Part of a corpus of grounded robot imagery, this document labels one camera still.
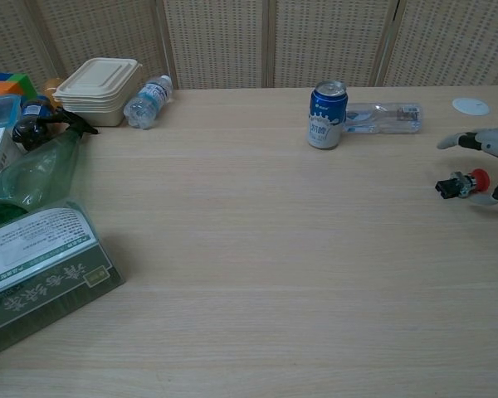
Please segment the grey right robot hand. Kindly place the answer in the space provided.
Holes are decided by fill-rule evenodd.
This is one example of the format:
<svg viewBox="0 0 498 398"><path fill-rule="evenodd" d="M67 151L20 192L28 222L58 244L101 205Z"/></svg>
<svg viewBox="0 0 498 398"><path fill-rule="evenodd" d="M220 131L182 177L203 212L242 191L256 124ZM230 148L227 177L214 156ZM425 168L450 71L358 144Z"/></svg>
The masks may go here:
<svg viewBox="0 0 498 398"><path fill-rule="evenodd" d="M482 151L498 158L498 128L477 129L449 135L437 144L437 149L443 150L455 146ZM470 201L481 206L498 204L498 186L492 193L474 194L470 197Z"/></svg>

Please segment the red and black push button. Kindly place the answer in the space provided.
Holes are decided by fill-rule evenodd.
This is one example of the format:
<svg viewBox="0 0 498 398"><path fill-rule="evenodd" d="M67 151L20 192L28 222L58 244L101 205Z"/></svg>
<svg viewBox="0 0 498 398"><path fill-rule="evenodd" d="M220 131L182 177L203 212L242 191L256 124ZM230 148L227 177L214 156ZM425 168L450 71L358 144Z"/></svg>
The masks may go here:
<svg viewBox="0 0 498 398"><path fill-rule="evenodd" d="M486 191L490 186L489 174L484 169L474 169L468 174L453 172L446 180L437 181L435 189L443 199L467 198Z"/></svg>

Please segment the clear flat plastic bottle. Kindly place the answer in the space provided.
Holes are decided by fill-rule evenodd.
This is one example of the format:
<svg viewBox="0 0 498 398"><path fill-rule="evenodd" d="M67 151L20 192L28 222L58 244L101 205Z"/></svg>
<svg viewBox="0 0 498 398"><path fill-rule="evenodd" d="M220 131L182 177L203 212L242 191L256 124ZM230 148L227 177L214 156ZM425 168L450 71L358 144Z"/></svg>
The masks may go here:
<svg viewBox="0 0 498 398"><path fill-rule="evenodd" d="M418 133L423 110L417 103L356 103L346 109L347 133Z"/></svg>

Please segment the blue and white drink can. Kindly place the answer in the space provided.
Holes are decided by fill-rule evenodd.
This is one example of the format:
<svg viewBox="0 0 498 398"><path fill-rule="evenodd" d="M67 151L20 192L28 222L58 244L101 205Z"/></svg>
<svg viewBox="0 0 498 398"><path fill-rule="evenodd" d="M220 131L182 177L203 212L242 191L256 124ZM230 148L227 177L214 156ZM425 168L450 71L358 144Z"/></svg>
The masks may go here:
<svg viewBox="0 0 498 398"><path fill-rule="evenodd" d="M338 80L318 83L310 95L307 142L318 149L338 146L344 131L348 94L346 84Z"/></svg>

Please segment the perforated folding screen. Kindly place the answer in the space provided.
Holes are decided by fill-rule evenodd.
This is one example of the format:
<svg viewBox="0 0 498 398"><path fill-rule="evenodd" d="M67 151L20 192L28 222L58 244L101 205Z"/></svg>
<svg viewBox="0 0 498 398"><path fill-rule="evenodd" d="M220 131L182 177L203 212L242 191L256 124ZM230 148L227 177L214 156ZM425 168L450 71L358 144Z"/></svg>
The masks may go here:
<svg viewBox="0 0 498 398"><path fill-rule="evenodd" d="M179 89L498 85L498 0L0 0L0 72L98 56Z"/></svg>

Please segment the small clear water bottle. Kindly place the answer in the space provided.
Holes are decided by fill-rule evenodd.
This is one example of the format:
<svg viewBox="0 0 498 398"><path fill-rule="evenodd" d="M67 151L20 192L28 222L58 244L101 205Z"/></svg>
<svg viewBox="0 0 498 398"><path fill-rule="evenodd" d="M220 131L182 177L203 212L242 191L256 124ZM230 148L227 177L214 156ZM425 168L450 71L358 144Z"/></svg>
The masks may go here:
<svg viewBox="0 0 498 398"><path fill-rule="evenodd" d="M172 93L173 82L170 76L161 75L149 79L124 107L128 125L136 129L151 128Z"/></svg>

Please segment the stacked beige lunch boxes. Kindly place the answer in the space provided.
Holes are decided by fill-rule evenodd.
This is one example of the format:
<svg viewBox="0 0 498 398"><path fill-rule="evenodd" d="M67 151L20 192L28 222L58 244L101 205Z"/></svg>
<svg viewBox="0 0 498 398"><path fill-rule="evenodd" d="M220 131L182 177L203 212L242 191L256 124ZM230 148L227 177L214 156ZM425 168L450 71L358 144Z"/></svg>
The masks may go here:
<svg viewBox="0 0 498 398"><path fill-rule="evenodd" d="M89 59L57 87L53 97L94 127L117 126L140 82L141 67L135 59Z"/></svg>

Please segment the orange round object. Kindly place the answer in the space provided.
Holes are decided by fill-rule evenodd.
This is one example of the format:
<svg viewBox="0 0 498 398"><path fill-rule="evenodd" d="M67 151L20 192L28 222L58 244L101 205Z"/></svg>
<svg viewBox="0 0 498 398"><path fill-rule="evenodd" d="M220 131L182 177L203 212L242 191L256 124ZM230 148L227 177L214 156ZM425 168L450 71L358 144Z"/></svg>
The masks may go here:
<svg viewBox="0 0 498 398"><path fill-rule="evenodd" d="M56 93L58 87L64 82L62 78L56 77L47 80L43 86L42 94L48 98L52 107L55 109L61 107L61 102L53 95Z"/></svg>

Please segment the green spray bottle black trigger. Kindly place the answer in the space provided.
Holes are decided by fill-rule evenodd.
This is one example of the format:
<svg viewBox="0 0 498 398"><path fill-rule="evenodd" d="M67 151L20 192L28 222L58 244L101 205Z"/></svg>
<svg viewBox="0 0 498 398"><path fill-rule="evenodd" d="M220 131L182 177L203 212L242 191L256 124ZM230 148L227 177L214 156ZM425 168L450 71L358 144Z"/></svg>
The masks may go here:
<svg viewBox="0 0 498 398"><path fill-rule="evenodd" d="M80 140L85 133L99 133L81 116L64 109L37 122L67 128L0 172L0 226L67 197Z"/></svg>

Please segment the dark bottle with blue label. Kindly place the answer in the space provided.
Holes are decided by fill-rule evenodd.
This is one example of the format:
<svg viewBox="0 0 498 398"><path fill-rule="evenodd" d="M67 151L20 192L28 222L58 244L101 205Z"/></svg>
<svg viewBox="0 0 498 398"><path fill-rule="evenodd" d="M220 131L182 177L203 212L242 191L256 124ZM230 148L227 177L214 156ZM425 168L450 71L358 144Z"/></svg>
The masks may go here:
<svg viewBox="0 0 498 398"><path fill-rule="evenodd" d="M36 98L27 99L22 103L20 119L47 117L53 115L55 112L51 101L44 95L38 95Z"/></svg>

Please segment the green tea gift box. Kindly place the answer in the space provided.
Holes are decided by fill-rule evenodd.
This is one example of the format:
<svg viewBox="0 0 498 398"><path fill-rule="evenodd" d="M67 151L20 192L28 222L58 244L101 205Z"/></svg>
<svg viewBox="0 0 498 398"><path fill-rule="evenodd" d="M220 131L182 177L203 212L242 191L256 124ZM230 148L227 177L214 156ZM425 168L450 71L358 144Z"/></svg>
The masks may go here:
<svg viewBox="0 0 498 398"><path fill-rule="evenodd" d="M124 281L74 201L0 226L0 352Z"/></svg>

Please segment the colourful toy cube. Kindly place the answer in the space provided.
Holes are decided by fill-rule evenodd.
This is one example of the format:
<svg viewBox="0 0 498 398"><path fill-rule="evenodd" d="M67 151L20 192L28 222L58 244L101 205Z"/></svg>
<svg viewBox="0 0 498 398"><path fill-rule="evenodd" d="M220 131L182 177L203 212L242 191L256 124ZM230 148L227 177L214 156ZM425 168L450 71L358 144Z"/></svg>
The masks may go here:
<svg viewBox="0 0 498 398"><path fill-rule="evenodd" d="M26 74L0 72L0 95L24 95L32 99L37 91Z"/></svg>

